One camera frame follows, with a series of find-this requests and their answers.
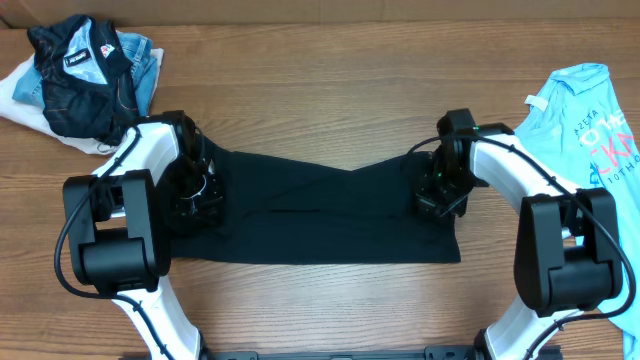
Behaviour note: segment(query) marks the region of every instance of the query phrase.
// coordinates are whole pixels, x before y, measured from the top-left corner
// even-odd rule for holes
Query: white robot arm
[[[513,146],[535,160],[535,157],[522,146],[520,140],[514,135],[498,134],[488,136],[488,138]],[[496,189],[518,214],[520,214],[522,199],[525,197],[539,194],[561,195],[520,156],[507,149],[477,141],[471,145],[470,156],[473,174]],[[556,181],[570,192],[575,193],[579,188],[578,185],[561,178],[544,165],[540,165],[549,174],[555,176]],[[563,237],[567,237],[567,235],[570,235],[568,229],[563,229]],[[528,308],[517,295],[507,312],[498,322],[489,326],[484,334],[490,359],[520,360],[524,358],[527,349],[531,347],[535,339],[554,321],[581,313],[582,311],[578,309],[571,309],[557,311],[551,316],[541,318],[535,311]],[[534,359],[538,357],[538,352],[544,343],[535,349]]]

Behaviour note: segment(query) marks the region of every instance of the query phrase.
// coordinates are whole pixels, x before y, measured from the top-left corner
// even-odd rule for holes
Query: black cable
[[[589,220],[605,236],[605,238],[609,241],[610,245],[613,247],[614,251],[616,252],[618,257],[620,258],[620,261],[622,262],[622,265],[624,266],[624,269],[625,269],[625,271],[627,273],[627,279],[628,279],[628,283],[629,283],[629,294],[627,295],[627,300],[624,302],[624,304],[622,304],[622,306],[620,306],[617,310],[610,311],[608,313],[582,314],[582,315],[571,316],[571,317],[567,317],[567,318],[555,321],[553,323],[553,325],[549,326],[544,332],[542,332],[542,334],[540,334],[536,338],[536,340],[533,342],[531,347],[529,347],[529,349],[527,349],[527,352],[526,352],[526,354],[524,356],[524,360],[530,359],[533,356],[533,353],[535,352],[535,350],[538,348],[538,346],[540,346],[540,344],[544,341],[544,339],[546,339],[549,335],[551,335],[556,329],[562,329],[562,327],[565,324],[568,324],[568,323],[571,323],[571,322],[574,322],[574,321],[581,321],[581,320],[608,319],[608,318],[611,318],[611,317],[614,317],[614,316],[618,316],[618,315],[624,313],[625,311],[629,310],[629,308],[633,304],[633,301],[634,301],[635,295],[636,295],[636,278],[635,278],[635,274],[633,272],[633,268],[631,267],[631,263],[629,262],[629,259],[625,255],[625,253],[622,250],[622,248],[620,247],[620,245],[618,244],[618,240],[613,238],[613,236],[609,233],[609,231],[607,231],[607,229],[604,227],[604,225],[602,225],[602,223],[600,221],[598,221],[598,219],[596,219],[595,216],[593,216],[593,213],[591,211],[589,211],[589,209],[587,209],[587,207],[584,204],[582,204],[575,197],[575,195],[573,195],[567,189],[565,189],[562,185],[560,185],[556,181],[555,177],[549,175],[549,173],[547,173],[540,166],[540,164],[538,164],[535,160],[533,160],[527,154],[523,153],[522,151],[516,149],[513,146],[501,143],[499,141],[496,141],[496,140],[493,140],[493,139],[490,139],[490,138],[478,136],[478,135],[447,135],[447,136],[443,136],[443,137],[429,138],[429,139],[426,139],[426,140],[421,141],[420,143],[414,145],[407,152],[407,155],[410,155],[411,153],[413,153],[414,151],[416,151],[418,148],[422,147],[423,145],[426,145],[428,143],[434,142],[436,140],[443,140],[443,139],[447,139],[447,138],[483,141],[483,142],[492,144],[494,146],[498,146],[498,147],[501,147],[503,149],[509,150],[509,152],[512,152],[512,153],[518,155],[525,162],[527,162],[531,167],[533,167],[540,175],[542,175],[542,177],[545,180],[547,180],[550,185],[552,185],[559,192],[561,192],[563,195],[565,195],[569,200],[571,200],[572,203],[574,203],[582,211],[582,215],[587,220]]]
[[[65,290],[67,290],[68,292],[72,293],[73,295],[89,298],[89,299],[119,300],[133,306],[133,311],[138,312],[140,314],[140,317],[144,321],[144,323],[147,325],[147,328],[149,329],[149,333],[151,333],[151,337],[153,337],[153,341],[155,341],[156,345],[160,348],[160,353],[165,355],[167,359],[174,360],[173,356],[171,356],[171,354],[167,350],[167,347],[164,344],[162,344],[162,341],[160,340],[160,337],[158,336],[156,329],[154,328],[153,324],[151,323],[151,320],[147,316],[141,304],[137,303],[135,300],[131,299],[130,297],[124,296],[124,295],[116,294],[113,296],[107,296],[107,295],[101,295],[97,293],[90,293],[90,292],[78,290],[74,288],[71,284],[69,284],[67,279],[65,279],[64,274],[62,274],[62,266],[60,265],[60,255],[62,253],[62,246],[64,244],[64,239],[67,237],[67,234],[69,233],[69,229],[71,228],[71,225],[78,217],[78,213],[80,212],[80,209],[84,206],[84,204],[87,203],[87,201],[89,201],[89,198],[96,191],[96,189],[98,188],[98,185],[101,182],[103,182],[104,179],[109,177],[109,175],[111,175],[111,173],[113,173],[122,164],[122,162],[127,158],[127,156],[129,156],[131,151],[133,151],[133,149],[136,147],[136,145],[138,144],[138,141],[140,141],[140,138],[142,137],[142,134],[140,133],[140,129],[138,129],[137,126],[133,127],[133,129],[136,132],[136,136],[131,142],[131,144],[127,146],[127,148],[122,152],[122,155],[115,158],[115,160],[113,161],[113,165],[111,165],[107,169],[107,171],[105,171],[102,175],[100,175],[100,177],[98,177],[98,179],[89,187],[89,190],[84,194],[84,196],[80,199],[80,201],[78,201],[78,205],[76,205],[76,207],[73,209],[73,211],[67,218],[67,222],[62,227],[62,230],[60,231],[60,236],[58,237],[58,242],[56,243],[56,250],[53,258],[53,267],[56,272],[56,277],[58,278],[58,281],[60,282],[62,287],[65,288]]]

